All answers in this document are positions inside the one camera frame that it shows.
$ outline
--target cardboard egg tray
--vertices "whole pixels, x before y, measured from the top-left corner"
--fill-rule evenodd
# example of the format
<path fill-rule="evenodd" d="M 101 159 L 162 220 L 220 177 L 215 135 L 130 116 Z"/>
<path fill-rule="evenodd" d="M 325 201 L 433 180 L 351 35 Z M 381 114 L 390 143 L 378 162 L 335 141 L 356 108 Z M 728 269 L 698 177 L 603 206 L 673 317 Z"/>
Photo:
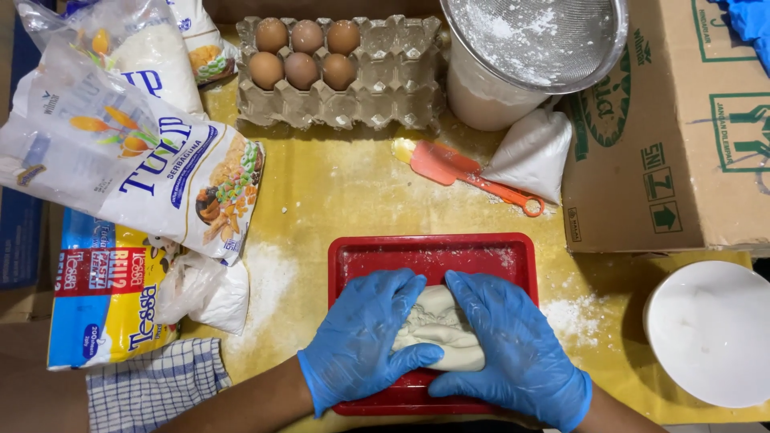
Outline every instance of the cardboard egg tray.
<path fill-rule="evenodd" d="M 326 32 L 333 24 L 328 18 L 316 20 L 324 34 L 324 46 L 313 54 L 320 81 L 307 91 L 293 88 L 285 79 L 272 91 L 255 85 L 248 65 L 257 52 L 255 30 L 261 21 L 258 17 L 247 17 L 237 25 L 241 40 L 240 119 L 259 126 L 286 122 L 301 129 L 313 124 L 352 129 L 354 122 L 382 129 L 392 120 L 408 129 L 438 127 L 438 116 L 446 107 L 437 81 L 446 69 L 446 60 L 439 50 L 442 41 L 438 36 L 441 27 L 438 18 L 404 18 L 403 15 L 385 20 L 353 18 L 361 33 L 361 46 L 348 57 L 356 70 L 356 80 L 342 92 L 335 92 L 323 81 L 321 65 L 330 54 L 326 49 Z M 290 32 L 297 23 L 293 18 L 281 21 Z M 290 46 L 278 51 L 278 57 L 285 60 L 291 53 L 290 42 Z"/>

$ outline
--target metal sieve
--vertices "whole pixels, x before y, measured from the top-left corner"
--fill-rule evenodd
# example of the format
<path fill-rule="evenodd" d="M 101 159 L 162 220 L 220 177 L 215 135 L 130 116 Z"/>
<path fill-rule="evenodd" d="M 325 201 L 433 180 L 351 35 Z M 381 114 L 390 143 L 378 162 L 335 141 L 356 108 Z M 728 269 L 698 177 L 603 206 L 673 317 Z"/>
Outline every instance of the metal sieve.
<path fill-rule="evenodd" d="M 604 78 L 628 33 L 625 0 L 441 0 L 441 8 L 488 72 L 551 95 Z"/>

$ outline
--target egg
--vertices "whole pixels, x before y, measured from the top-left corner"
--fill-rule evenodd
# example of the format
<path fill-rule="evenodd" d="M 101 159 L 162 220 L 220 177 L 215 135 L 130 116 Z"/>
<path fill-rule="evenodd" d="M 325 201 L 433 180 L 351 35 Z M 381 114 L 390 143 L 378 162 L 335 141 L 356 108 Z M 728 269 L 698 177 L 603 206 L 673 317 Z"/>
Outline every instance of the egg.
<path fill-rule="evenodd" d="M 276 54 L 289 45 L 289 31 L 278 18 L 265 18 L 256 25 L 254 39 L 256 49 Z"/>
<path fill-rule="evenodd" d="M 344 55 L 329 54 L 323 60 L 323 81 L 332 89 L 341 92 L 355 80 L 353 63 Z"/>
<path fill-rule="evenodd" d="M 286 80 L 298 90 L 310 90 L 321 76 L 313 58 L 304 52 L 295 52 L 286 59 Z"/>
<path fill-rule="evenodd" d="M 326 44 L 329 52 L 350 55 L 354 49 L 361 45 L 361 32 L 355 22 L 346 19 L 335 22 L 326 33 Z"/>
<path fill-rule="evenodd" d="M 269 52 L 258 52 L 249 60 L 249 74 L 254 84 L 265 90 L 273 90 L 283 79 L 283 62 Z"/>
<path fill-rule="evenodd" d="M 312 55 L 323 46 L 321 26 L 309 19 L 298 22 L 291 31 L 291 45 L 294 52 Z"/>

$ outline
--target hand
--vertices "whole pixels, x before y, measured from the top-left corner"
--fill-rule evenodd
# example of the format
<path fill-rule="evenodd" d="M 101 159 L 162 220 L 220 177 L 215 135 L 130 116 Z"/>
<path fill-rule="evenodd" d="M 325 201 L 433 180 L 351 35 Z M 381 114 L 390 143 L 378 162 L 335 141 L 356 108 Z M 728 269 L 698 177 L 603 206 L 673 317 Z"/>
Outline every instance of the hand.
<path fill-rule="evenodd" d="M 573 431 L 591 404 L 591 378 L 562 350 L 545 316 L 518 286 L 486 274 L 447 271 L 447 286 L 484 350 L 479 372 L 446 373 L 433 397 L 464 394 Z"/>
<path fill-rule="evenodd" d="M 313 341 L 297 352 L 316 418 L 340 401 L 382 391 L 408 371 L 444 357 L 441 347 L 428 343 L 390 355 L 425 281 L 409 269 L 378 270 L 345 286 Z"/>

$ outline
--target red tray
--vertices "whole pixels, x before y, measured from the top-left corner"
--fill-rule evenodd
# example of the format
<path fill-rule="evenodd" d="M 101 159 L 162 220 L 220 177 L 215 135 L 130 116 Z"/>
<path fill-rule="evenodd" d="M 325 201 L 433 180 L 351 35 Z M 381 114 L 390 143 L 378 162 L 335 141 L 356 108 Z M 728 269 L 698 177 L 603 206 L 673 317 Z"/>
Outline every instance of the red tray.
<path fill-rule="evenodd" d="M 442 284 L 444 272 L 484 272 L 512 281 L 537 305 L 537 277 L 532 240 L 522 233 L 430 236 L 341 237 L 329 246 L 329 308 L 356 277 L 375 270 L 408 267 Z M 490 414 L 500 409 L 475 398 L 432 398 L 427 386 L 440 371 L 419 368 L 387 389 L 333 407 L 340 415 Z"/>

